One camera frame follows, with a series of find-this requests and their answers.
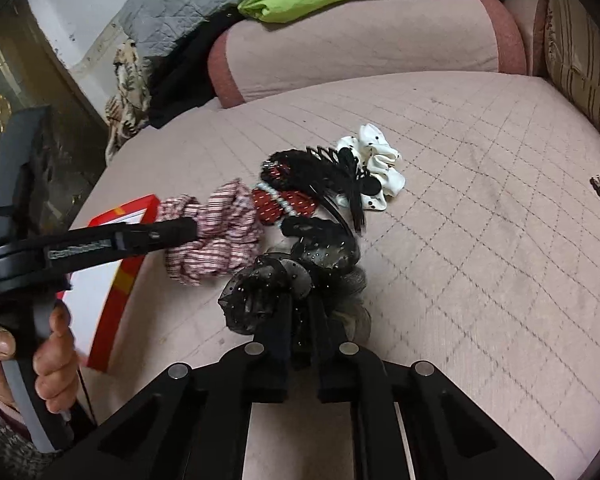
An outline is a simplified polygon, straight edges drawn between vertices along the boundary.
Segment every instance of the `gray knit sleeve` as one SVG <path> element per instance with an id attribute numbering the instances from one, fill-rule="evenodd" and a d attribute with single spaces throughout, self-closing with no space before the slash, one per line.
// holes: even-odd
<path id="1" fill-rule="evenodd" d="M 0 464 L 13 479 L 34 480 L 56 458 L 39 453 L 0 416 Z"/>

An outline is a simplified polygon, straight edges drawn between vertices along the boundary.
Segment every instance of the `red and white striped scrunchie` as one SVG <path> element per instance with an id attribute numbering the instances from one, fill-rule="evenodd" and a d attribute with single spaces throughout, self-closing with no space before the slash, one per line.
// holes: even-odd
<path id="1" fill-rule="evenodd" d="M 198 240 L 165 251 L 168 275 L 186 285 L 199 285 L 204 276 L 235 274 L 260 253 L 263 230 L 251 190 L 239 179 L 219 187 L 207 204 L 189 195 L 163 200 L 157 221 L 193 218 Z"/>

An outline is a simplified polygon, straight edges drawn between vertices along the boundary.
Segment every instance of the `fingernail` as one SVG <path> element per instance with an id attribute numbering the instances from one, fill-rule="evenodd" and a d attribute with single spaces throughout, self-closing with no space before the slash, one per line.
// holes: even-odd
<path id="1" fill-rule="evenodd" d="M 16 341 L 6 330 L 0 330 L 0 354 L 10 356 L 16 351 Z"/>

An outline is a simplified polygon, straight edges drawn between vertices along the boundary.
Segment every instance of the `gray handle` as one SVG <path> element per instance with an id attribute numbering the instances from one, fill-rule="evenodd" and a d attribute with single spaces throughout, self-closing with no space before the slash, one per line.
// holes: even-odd
<path id="1" fill-rule="evenodd" d="M 18 304 L 0 315 L 0 325 L 10 330 L 16 339 L 16 357 L 2 362 L 2 369 L 31 440 L 40 453 L 67 449 L 74 439 L 66 414 L 50 413 L 35 390 L 37 375 L 33 371 L 33 354 L 39 343 L 49 338 L 49 316 L 55 304 L 55 295 L 48 294 L 28 306 Z"/>

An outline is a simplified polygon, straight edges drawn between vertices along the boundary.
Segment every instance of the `hand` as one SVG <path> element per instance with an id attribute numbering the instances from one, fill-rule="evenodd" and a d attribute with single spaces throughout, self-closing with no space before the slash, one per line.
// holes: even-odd
<path id="1" fill-rule="evenodd" d="M 36 391 L 46 400 L 51 413 L 68 410 L 75 403 L 78 392 L 78 355 L 74 349 L 74 335 L 69 329 L 69 311 L 64 305 L 56 306 L 49 317 L 51 336 L 33 356 L 33 369 L 38 375 Z M 16 353 L 16 341 L 10 332 L 0 327 L 0 362 Z M 0 363 L 0 400 L 18 409 L 11 395 Z"/>

